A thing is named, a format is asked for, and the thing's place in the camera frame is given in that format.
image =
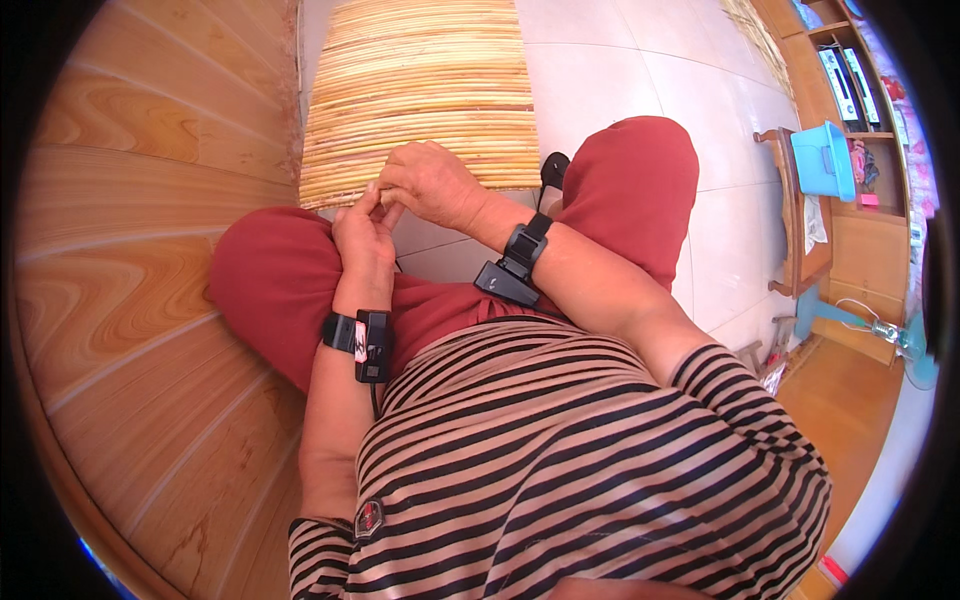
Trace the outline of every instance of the white tile floor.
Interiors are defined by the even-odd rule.
[[[329,7],[304,0],[309,90]],[[690,133],[700,158],[697,202],[673,295],[702,329],[733,349],[763,353],[771,319],[795,302],[767,291],[786,252],[780,176],[753,132],[798,129],[796,110],[756,48],[718,0],[516,0],[533,89],[540,155],[573,156],[620,119],[667,116]],[[513,194],[532,203],[533,195]],[[396,229],[406,273],[471,281],[495,253],[455,231],[406,215]]]

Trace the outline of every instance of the person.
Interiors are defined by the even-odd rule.
[[[670,295],[698,173],[668,119],[590,136],[553,173],[535,308],[395,273],[404,209],[498,252],[535,214],[434,142],[393,149],[332,224],[273,207],[224,234],[212,298],[307,393],[293,598],[780,598],[798,583],[827,466]],[[321,343],[331,311],[359,309],[392,311],[396,336],[376,419],[354,356]]]

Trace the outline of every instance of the wooden shelf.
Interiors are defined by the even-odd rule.
[[[844,135],[851,139],[894,139],[893,132],[846,132]]]
[[[807,37],[815,37],[819,34],[835,32],[838,29],[846,29],[848,27],[850,27],[850,21],[840,21],[839,23],[830,23],[829,25],[824,25],[823,27],[807,30],[806,35]]]

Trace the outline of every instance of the woven reed mat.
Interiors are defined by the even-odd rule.
[[[353,204],[395,146],[428,139],[489,188],[540,187],[512,0],[351,0],[333,10],[304,132],[300,205]]]

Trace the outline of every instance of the blue plastic basket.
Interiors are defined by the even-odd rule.
[[[790,144],[797,159],[800,191],[853,202],[853,165],[840,128],[827,121],[823,127],[791,134]]]

